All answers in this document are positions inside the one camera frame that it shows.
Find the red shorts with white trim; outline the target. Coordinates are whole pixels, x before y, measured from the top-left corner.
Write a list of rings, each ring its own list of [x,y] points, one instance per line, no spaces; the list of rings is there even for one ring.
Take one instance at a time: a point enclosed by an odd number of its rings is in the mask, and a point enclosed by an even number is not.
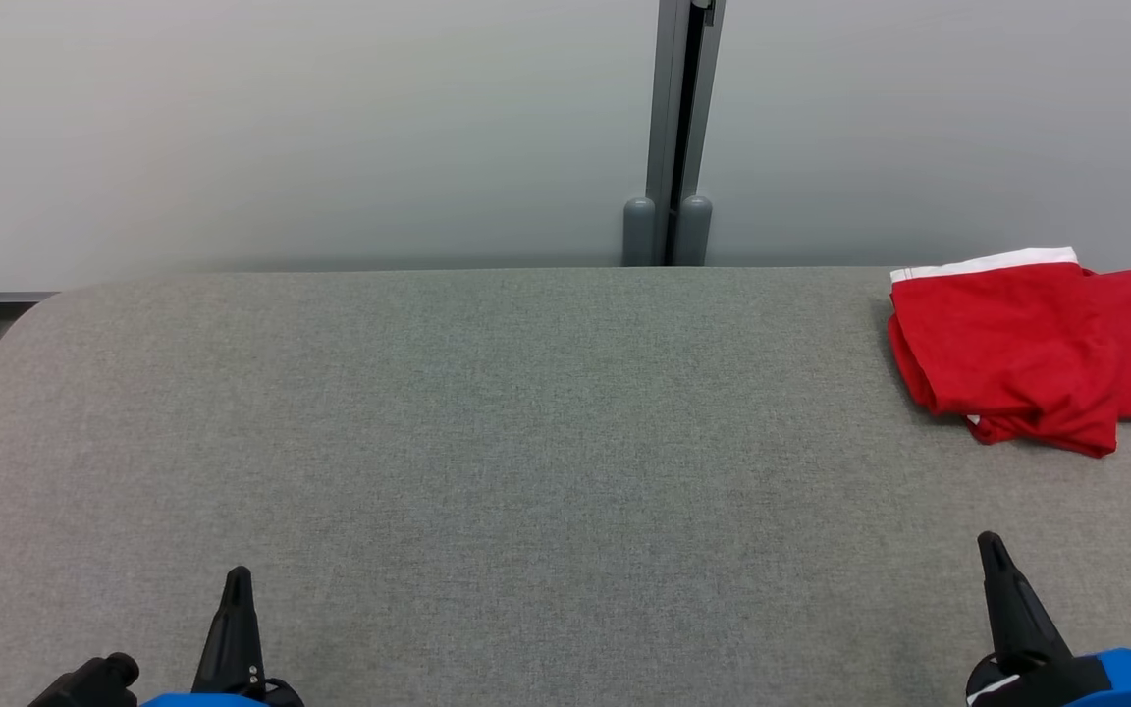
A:
[[[1119,350],[1072,247],[1024,247],[889,274],[893,359],[910,397],[984,445],[1116,451]]]

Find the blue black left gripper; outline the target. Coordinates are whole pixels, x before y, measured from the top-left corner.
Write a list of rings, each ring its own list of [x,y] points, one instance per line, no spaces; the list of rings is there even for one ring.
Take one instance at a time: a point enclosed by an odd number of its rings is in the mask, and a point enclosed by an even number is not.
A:
[[[238,609],[238,666],[228,623]],[[238,688],[238,667],[245,687]],[[254,609],[254,586],[247,567],[226,574],[221,600],[198,659],[192,692],[157,695],[138,707],[305,707],[285,680],[265,679],[264,647]]]

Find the grey partition post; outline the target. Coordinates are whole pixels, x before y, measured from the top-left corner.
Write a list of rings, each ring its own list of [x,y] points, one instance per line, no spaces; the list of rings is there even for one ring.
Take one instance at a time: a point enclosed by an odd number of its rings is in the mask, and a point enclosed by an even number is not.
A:
[[[701,267],[714,204],[699,190],[727,0],[659,0],[646,188],[622,212],[623,267]]]

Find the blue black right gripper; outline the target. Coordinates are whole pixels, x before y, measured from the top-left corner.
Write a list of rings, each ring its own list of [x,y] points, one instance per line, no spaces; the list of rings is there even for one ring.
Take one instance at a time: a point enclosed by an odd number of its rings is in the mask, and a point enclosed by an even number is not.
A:
[[[979,533],[978,549],[994,661],[1018,675],[988,684],[974,676],[966,707],[1131,707],[1131,650],[1072,658],[999,534]]]

